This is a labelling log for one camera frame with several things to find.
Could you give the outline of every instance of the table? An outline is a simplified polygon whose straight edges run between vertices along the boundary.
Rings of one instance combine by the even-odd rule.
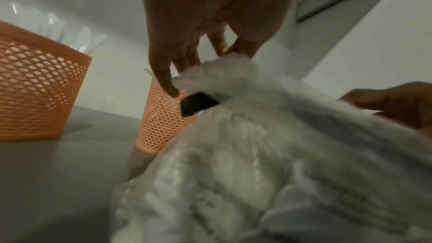
[[[75,107],[60,138],[0,143],[0,243],[109,242],[113,187],[153,160],[139,126]]]

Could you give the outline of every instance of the white plastic item in bag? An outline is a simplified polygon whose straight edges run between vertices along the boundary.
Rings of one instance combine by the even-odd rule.
[[[173,84],[220,105],[121,191],[113,243],[401,243],[432,228],[432,144],[415,133],[239,54]]]

